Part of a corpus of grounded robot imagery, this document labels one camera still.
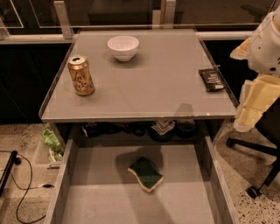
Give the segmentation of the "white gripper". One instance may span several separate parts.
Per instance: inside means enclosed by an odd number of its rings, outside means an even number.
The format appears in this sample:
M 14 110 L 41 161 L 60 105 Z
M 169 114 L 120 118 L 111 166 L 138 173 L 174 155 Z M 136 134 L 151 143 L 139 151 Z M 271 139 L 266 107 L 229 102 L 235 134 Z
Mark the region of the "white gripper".
M 248 132 L 255 127 L 270 106 L 280 97 L 280 6 L 269 13 L 253 32 L 231 53 L 235 60 L 248 59 L 248 67 L 259 73 L 241 88 L 240 105 L 234 128 Z

